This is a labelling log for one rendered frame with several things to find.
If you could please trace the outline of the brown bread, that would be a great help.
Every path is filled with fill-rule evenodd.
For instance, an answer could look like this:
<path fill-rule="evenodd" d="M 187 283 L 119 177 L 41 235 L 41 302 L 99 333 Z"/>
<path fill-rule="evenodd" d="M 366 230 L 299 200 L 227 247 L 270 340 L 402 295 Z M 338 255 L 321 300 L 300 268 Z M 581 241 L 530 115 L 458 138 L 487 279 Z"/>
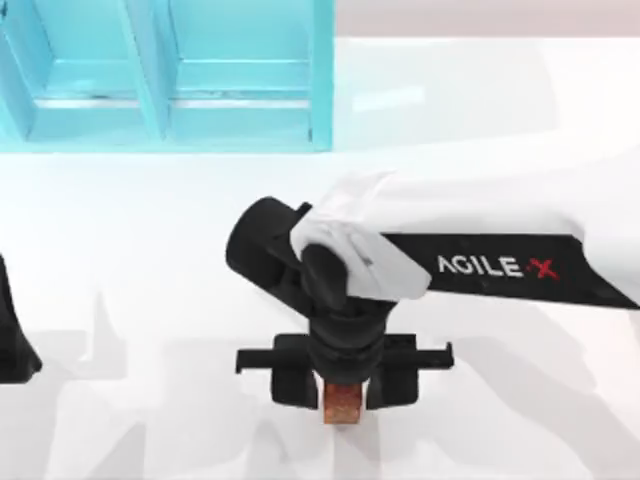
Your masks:
<path fill-rule="evenodd" d="M 361 384 L 332 384 L 323 386 L 323 420 L 327 425 L 356 425 L 360 422 L 363 405 Z"/>

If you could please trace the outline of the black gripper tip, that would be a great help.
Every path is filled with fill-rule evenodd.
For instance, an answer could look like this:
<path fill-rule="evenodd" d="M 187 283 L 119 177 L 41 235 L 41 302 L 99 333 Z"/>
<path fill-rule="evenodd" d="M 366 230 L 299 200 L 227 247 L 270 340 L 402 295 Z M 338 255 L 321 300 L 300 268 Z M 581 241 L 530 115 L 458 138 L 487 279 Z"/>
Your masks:
<path fill-rule="evenodd" d="M 0 254 L 0 385 L 25 384 L 42 367 L 41 358 L 18 320 L 6 264 Z"/>

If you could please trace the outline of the light blue rack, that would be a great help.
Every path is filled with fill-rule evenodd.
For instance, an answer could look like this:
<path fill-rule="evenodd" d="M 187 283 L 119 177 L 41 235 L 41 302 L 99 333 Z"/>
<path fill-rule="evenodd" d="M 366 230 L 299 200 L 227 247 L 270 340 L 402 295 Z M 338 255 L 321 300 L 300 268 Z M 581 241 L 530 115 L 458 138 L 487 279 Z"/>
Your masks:
<path fill-rule="evenodd" d="M 336 0 L 0 0 L 0 153 L 324 152 Z"/>

